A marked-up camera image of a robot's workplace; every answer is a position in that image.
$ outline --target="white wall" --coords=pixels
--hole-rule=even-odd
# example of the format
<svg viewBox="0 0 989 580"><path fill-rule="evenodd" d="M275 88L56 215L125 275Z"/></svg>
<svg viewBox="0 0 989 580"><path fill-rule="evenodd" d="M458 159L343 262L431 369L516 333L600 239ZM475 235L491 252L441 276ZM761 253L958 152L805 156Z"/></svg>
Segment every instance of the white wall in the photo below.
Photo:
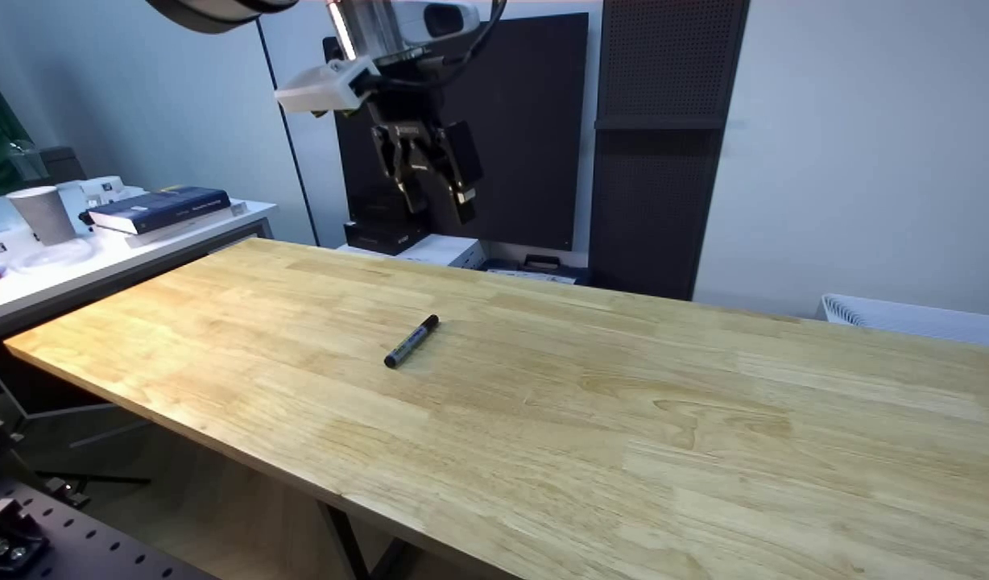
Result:
<svg viewBox="0 0 989 580"><path fill-rule="evenodd" d="M144 0L0 0L0 84L36 143L73 145L91 175L271 201L272 235L312 243L253 27L196 35Z"/></svg>
<svg viewBox="0 0 989 580"><path fill-rule="evenodd" d="M753 0L695 300L989 314L989 0Z"/></svg>
<svg viewBox="0 0 989 580"><path fill-rule="evenodd" d="M588 12L588 44L587 44L587 106L584 106L584 134L579 134L579 184L576 184L576 219L572 219L572 265L587 265L588 252L588 205L592 205L592 120L595 120L595 84L600 84L600 27L603 0L507 0L506 20L522 15L549 15L549 12ZM321 40L331 35L321 2L299 2L272 20L259 20L266 50L272 62L275 84L287 84L299 70L312 68L321 59ZM343 178L337 161L337 140L331 115L309 120L289 115L292 145L315 215L315 229L325 244L340 244L340 222L347 219L343 205Z"/></svg>

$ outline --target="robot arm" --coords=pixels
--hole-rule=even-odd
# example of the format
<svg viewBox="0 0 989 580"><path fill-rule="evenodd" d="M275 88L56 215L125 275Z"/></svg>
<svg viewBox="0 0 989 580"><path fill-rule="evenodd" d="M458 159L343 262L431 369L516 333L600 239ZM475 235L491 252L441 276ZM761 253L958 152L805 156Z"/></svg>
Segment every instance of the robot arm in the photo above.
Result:
<svg viewBox="0 0 989 580"><path fill-rule="evenodd" d="M296 0L148 0L166 20L196 32L225 32ZM325 62L275 90L287 108L366 108L385 178L412 213L425 210L419 172L435 175L458 210L474 215L474 184L482 178L462 123L441 123L437 90L482 47L506 0L491 0L478 28L474 0L325 0L336 40ZM443 40L474 35L462 55L431 50Z"/></svg>

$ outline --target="floor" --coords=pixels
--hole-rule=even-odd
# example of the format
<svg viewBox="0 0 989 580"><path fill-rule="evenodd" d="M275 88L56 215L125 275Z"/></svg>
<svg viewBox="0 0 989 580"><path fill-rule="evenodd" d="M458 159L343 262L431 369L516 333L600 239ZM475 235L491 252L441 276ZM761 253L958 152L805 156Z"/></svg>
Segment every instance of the floor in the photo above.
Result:
<svg viewBox="0 0 989 580"><path fill-rule="evenodd" d="M0 395L0 418L9 418L9 401ZM178 436L141 425L117 438L69 448L97 431L134 425L123 411L85 411L69 418L32 422L22 457L52 469L134 474L150 478L148 488L94 484L85 495L91 515L139 541L162 549L200 571L225 580L306 580L352 578L329 520L317 507L271 478L259 478L228 457L196 448ZM383 535L358 525L366 562L383 552ZM415 580L498 580L485 567L462 567L425 553Z"/></svg>

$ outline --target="light wood surface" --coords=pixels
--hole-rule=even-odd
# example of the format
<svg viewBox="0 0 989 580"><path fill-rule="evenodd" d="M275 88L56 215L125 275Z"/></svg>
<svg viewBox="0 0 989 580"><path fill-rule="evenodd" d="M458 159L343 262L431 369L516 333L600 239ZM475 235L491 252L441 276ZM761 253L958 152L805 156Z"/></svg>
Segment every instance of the light wood surface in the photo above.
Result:
<svg viewBox="0 0 989 580"><path fill-rule="evenodd" d="M279 243L9 347L519 578L989 578L978 347Z"/></svg>

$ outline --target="cup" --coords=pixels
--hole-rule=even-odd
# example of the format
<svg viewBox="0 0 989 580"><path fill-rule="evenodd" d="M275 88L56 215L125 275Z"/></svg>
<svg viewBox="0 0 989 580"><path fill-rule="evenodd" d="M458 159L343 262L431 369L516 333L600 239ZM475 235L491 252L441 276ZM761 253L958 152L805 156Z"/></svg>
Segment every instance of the cup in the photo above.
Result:
<svg viewBox="0 0 989 580"><path fill-rule="evenodd" d="M76 239L56 187L26 187L5 198L41 244Z"/></svg>

